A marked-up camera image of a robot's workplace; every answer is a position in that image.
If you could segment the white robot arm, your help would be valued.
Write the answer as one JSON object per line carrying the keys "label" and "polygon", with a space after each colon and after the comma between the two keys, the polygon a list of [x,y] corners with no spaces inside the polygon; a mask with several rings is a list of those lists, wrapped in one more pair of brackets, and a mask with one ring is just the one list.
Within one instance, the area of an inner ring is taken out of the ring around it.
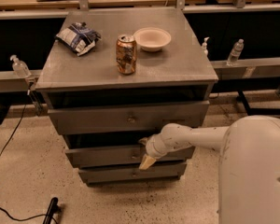
{"label": "white robot arm", "polygon": [[218,223],[280,224],[280,119],[248,116],[212,128],[169,123],[140,142],[141,170],[188,147],[217,150]]}

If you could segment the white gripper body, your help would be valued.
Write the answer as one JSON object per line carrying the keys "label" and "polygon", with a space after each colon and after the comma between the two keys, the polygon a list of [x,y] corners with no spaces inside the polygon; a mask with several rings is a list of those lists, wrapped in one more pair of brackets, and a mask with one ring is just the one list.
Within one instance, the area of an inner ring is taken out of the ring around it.
{"label": "white gripper body", "polygon": [[146,151],[148,156],[154,159],[160,159],[168,153],[167,147],[159,134],[153,134],[148,138]]}

